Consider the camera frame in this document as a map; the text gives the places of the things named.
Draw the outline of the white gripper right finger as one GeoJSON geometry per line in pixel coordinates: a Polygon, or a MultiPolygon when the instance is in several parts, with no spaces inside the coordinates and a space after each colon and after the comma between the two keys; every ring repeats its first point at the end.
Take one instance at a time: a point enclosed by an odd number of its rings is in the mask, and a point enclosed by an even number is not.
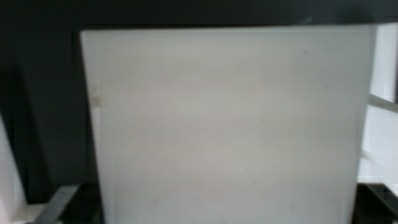
{"type": "Polygon", "coordinates": [[[355,192],[353,224],[398,222],[398,196],[380,183],[359,183],[355,192]]]}

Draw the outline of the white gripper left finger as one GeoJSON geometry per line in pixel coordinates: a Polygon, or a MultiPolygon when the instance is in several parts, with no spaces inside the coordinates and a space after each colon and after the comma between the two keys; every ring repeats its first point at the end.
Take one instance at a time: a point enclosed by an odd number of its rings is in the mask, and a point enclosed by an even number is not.
{"type": "Polygon", "coordinates": [[[64,185],[33,224],[101,224],[101,195],[96,184],[64,185]]]}

